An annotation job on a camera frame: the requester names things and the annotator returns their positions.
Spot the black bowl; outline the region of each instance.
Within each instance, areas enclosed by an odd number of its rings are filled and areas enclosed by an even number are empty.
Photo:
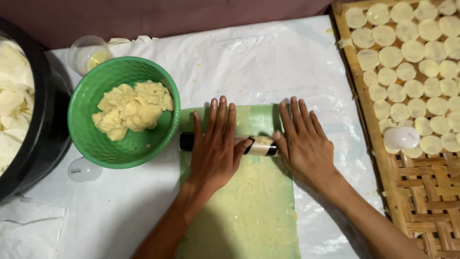
[[[67,109],[70,91],[52,70],[40,44],[0,17],[0,36],[15,41],[29,60],[35,104],[29,130],[16,157],[0,176],[0,201],[32,185],[60,161],[70,143]]]

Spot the green plastic bowl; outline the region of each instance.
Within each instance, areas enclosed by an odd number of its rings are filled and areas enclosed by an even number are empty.
[[[164,111],[154,129],[128,130],[120,141],[111,141],[92,122],[100,112],[97,105],[104,93],[123,83],[161,82],[174,98],[174,111]],[[158,64],[137,57],[115,58],[92,69],[77,85],[70,100],[67,123],[75,147],[91,162],[112,169],[125,169],[152,160],[171,141],[179,124],[180,97],[171,76]]]

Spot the rolling pin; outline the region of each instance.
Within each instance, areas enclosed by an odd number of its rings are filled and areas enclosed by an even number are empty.
[[[192,132],[182,132],[180,134],[180,150],[182,151],[192,151],[193,141],[195,139],[195,134]],[[246,148],[244,155],[253,155],[253,156],[277,156],[278,147],[273,141],[271,136],[252,136],[252,135],[238,135],[235,136],[235,145],[240,141],[250,139],[253,143]]]

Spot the bamboo tray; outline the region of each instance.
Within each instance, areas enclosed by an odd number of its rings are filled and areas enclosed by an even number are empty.
[[[340,38],[351,38],[351,30],[345,19],[345,11],[351,7],[360,7],[364,11],[376,3],[385,3],[391,8],[397,0],[373,0],[354,3],[332,3],[332,23],[335,33]],[[407,0],[414,10],[418,0]],[[442,0],[432,0],[438,6]],[[395,28],[391,20],[386,25]],[[373,28],[369,21],[365,27]],[[447,37],[442,35],[438,41],[444,42]],[[402,41],[396,39],[392,46],[401,48]],[[377,43],[370,49],[380,50]],[[375,162],[379,171],[381,184],[386,192],[386,202],[393,223],[430,256],[430,258],[459,258],[460,259],[460,160],[457,153],[443,149],[437,155],[422,155],[416,159],[405,156],[402,152],[387,153],[383,137],[368,93],[368,87],[363,80],[363,71],[359,65],[356,53],[360,48],[346,46],[341,49],[342,57],[348,65],[348,77],[361,111],[364,130],[370,138],[370,144],[375,154]],[[424,82],[427,78],[418,71],[418,64],[413,64],[417,70],[415,79]],[[409,97],[402,103],[407,104]],[[426,113],[425,117],[435,115]]]

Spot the clear plastic cup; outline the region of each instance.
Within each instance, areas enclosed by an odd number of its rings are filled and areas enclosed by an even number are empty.
[[[81,37],[70,47],[70,67],[82,77],[98,64],[112,58],[107,43],[94,35]]]

